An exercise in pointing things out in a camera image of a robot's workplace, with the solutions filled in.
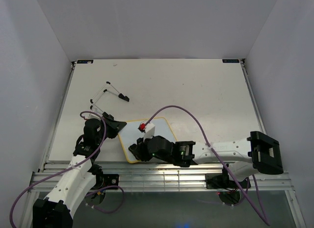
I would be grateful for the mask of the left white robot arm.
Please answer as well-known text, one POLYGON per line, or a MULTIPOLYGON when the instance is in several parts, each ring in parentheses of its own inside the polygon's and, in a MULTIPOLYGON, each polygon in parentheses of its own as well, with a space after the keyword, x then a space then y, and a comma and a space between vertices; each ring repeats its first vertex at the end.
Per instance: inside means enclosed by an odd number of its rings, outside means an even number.
POLYGON ((118 175, 105 175, 95 160, 104 141, 117 137, 126 125, 105 113, 85 119, 68 168, 51 192, 33 205, 34 228, 71 228, 74 214, 86 197, 103 201, 106 190, 122 190, 118 182, 112 182, 119 179, 118 175))

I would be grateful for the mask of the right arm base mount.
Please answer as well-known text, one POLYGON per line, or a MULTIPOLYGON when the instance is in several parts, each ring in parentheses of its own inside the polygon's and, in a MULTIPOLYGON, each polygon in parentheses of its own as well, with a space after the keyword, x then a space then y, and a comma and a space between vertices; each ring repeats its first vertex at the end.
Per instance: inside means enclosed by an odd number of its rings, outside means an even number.
POLYGON ((218 196, 222 203, 228 206, 240 205, 245 197, 239 189, 238 185, 229 179, 228 172, 225 168, 222 169, 222 173, 216 176, 211 174, 205 174, 205 182, 207 189, 221 189, 222 192, 218 192, 218 196))

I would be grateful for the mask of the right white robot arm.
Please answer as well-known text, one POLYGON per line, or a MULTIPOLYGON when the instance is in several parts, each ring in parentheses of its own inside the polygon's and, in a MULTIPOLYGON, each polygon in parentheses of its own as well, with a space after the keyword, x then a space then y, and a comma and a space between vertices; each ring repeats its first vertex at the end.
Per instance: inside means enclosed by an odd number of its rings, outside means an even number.
POLYGON ((194 141, 170 142, 162 136, 141 137, 129 146, 128 151, 141 162, 156 158, 179 167, 231 162, 230 170, 221 178, 227 187, 234 187, 257 172, 266 175, 284 172, 279 142, 259 131, 252 131, 248 138, 210 146, 194 141))

